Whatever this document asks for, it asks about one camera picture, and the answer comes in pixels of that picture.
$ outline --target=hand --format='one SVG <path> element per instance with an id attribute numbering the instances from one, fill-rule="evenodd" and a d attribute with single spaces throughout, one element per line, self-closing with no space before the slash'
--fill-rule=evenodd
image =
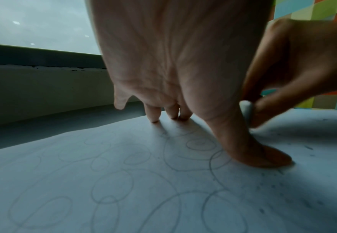
<path id="1" fill-rule="evenodd" d="M 254 102 L 251 127 L 331 91 L 337 91 L 337 22 L 281 19 L 268 27 L 243 86 L 243 99 Z"/>
<path id="2" fill-rule="evenodd" d="M 239 101 L 246 70 L 272 1 L 90 0 L 115 107 L 138 97 L 151 122 L 195 113 L 223 148 L 252 166 L 287 165 L 289 156 L 254 140 Z"/>

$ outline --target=multicolored wall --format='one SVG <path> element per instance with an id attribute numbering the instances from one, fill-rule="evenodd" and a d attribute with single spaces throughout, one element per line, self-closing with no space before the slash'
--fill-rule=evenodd
<path id="1" fill-rule="evenodd" d="M 275 0 L 269 23 L 278 18 L 337 21 L 337 0 Z M 310 98 L 296 108 L 337 109 L 337 91 Z"/>

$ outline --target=white eraser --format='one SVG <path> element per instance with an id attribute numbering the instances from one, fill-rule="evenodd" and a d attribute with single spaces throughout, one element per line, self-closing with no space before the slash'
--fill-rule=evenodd
<path id="1" fill-rule="evenodd" d="M 245 122 L 247 125 L 250 124 L 250 120 L 253 112 L 253 103 L 247 100 L 240 101 L 240 110 L 244 116 Z"/>

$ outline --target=brown square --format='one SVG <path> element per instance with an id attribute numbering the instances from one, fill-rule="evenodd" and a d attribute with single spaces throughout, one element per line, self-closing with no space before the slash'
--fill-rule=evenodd
<path id="1" fill-rule="evenodd" d="M 314 97 L 312 108 L 335 109 L 337 95 L 319 95 Z"/>

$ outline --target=sheet of paper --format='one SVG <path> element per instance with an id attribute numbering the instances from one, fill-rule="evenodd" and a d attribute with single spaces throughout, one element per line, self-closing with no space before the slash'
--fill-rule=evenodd
<path id="1" fill-rule="evenodd" d="M 0 233 L 337 233 L 337 112 L 252 133 L 296 164 L 239 164 L 165 112 L 1 149 Z"/>

